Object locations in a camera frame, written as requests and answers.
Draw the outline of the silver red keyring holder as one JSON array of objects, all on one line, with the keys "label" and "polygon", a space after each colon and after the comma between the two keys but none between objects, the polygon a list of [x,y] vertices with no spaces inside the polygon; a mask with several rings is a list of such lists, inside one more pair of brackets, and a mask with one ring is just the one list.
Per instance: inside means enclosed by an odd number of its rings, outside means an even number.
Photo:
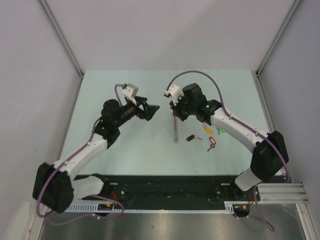
[{"label": "silver red keyring holder", "polygon": [[173,115],[173,113],[171,114],[171,116],[173,121],[173,140],[174,143],[177,144],[179,142],[178,119]]}]

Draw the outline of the key with black tag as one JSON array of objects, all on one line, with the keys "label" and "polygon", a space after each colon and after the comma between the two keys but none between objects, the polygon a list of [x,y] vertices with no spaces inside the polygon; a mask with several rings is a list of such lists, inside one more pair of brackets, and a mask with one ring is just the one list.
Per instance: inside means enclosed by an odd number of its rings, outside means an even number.
[{"label": "key with black tag", "polygon": [[186,138],[186,141],[187,142],[190,142],[190,141],[192,141],[192,140],[203,140],[201,137],[199,137],[199,136],[197,136],[197,135],[195,135],[195,134],[192,134],[192,135],[190,135],[190,136],[188,136],[187,138]]}]

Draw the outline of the key with red tag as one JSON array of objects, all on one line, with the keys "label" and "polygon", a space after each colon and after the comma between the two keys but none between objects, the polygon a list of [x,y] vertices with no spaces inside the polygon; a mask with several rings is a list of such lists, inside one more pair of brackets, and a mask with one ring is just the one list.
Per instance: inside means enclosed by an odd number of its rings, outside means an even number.
[{"label": "key with red tag", "polygon": [[216,144],[217,144],[216,140],[212,136],[209,137],[209,142],[210,142],[210,144],[209,144],[209,148],[208,148],[207,152],[209,152],[212,149],[214,149],[216,147]]}]

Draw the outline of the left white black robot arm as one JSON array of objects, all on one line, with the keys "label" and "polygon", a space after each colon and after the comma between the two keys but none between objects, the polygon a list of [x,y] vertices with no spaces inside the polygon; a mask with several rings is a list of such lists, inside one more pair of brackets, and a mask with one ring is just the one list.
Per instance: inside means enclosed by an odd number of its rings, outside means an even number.
[{"label": "left white black robot arm", "polygon": [[116,99],[103,104],[101,116],[94,122],[89,139],[66,159],[52,164],[44,162],[36,173],[32,197],[36,200],[39,217],[43,204],[56,213],[63,213],[73,202],[95,195],[100,200],[110,196],[108,180],[100,174],[76,179],[80,171],[95,157],[108,150],[120,136],[120,127],[137,117],[150,121],[160,109],[147,103],[146,97],[136,96],[120,105]]}]

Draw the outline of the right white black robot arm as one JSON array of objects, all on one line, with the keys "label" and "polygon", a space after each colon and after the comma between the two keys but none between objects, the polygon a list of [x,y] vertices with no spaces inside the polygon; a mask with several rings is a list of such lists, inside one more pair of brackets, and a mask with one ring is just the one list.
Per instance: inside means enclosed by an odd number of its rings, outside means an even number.
[{"label": "right white black robot arm", "polygon": [[164,96],[171,99],[171,112],[181,121],[195,116],[201,123],[225,131],[251,152],[250,166],[234,180],[230,188],[235,200],[242,201],[251,187],[268,182],[288,163],[287,148],[280,132],[260,131],[233,117],[221,102],[207,100],[198,84],[189,84],[184,88],[172,84],[164,91]]}]

